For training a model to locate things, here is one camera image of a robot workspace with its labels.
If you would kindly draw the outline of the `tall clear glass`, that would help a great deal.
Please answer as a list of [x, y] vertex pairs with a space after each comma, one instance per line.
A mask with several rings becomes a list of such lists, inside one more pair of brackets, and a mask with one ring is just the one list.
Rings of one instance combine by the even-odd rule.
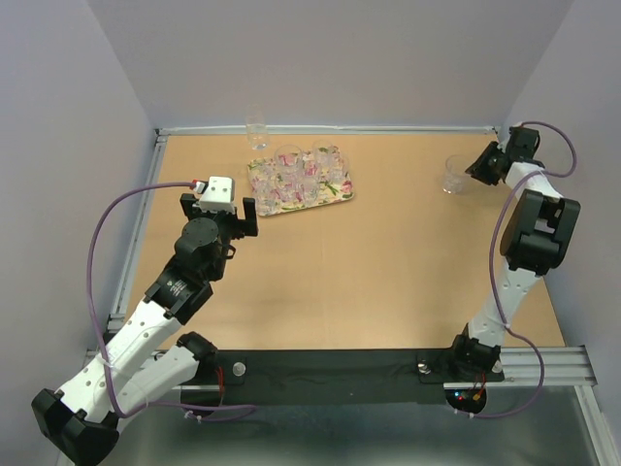
[[269, 131], [259, 106], [250, 105], [246, 108], [245, 130], [248, 143], [253, 150], [264, 150], [268, 147]]

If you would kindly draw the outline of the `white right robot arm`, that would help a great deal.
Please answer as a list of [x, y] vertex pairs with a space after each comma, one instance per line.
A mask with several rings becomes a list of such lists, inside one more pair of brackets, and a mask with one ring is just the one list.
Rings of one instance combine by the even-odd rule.
[[490, 143], [466, 174], [486, 185], [504, 183], [510, 193], [494, 226], [488, 256], [491, 294], [459, 334], [446, 356], [458, 379], [500, 368], [506, 336], [523, 299], [563, 262], [581, 210], [551, 183], [556, 173], [537, 160], [542, 121], [510, 127], [507, 138]]

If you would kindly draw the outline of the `small clear glass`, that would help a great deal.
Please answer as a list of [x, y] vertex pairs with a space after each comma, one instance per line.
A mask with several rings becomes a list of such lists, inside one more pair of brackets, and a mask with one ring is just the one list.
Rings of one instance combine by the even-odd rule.
[[313, 205], [320, 192], [320, 180], [312, 177], [304, 177], [300, 181], [300, 188], [303, 203], [307, 206]]

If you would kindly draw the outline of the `clear faceted glass tumbler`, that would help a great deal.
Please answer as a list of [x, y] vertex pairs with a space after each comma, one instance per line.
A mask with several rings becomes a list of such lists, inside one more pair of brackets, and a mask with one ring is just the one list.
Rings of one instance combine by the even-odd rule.
[[323, 168], [331, 167], [339, 154], [339, 148], [328, 140], [317, 140], [312, 144], [314, 160]]

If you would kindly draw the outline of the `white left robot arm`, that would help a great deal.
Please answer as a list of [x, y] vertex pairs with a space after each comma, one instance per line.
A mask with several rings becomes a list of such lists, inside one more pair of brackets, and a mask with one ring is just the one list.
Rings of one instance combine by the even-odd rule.
[[212, 296], [235, 255], [232, 241], [258, 234], [255, 201], [244, 198], [243, 217], [230, 203], [184, 194], [187, 222], [174, 254], [147, 289], [132, 316], [72, 379], [44, 388], [31, 407], [43, 435], [76, 465], [98, 465], [114, 449], [121, 423], [150, 406], [174, 386], [215, 378], [223, 393], [217, 349], [195, 332], [152, 363], [147, 358], [174, 335]]

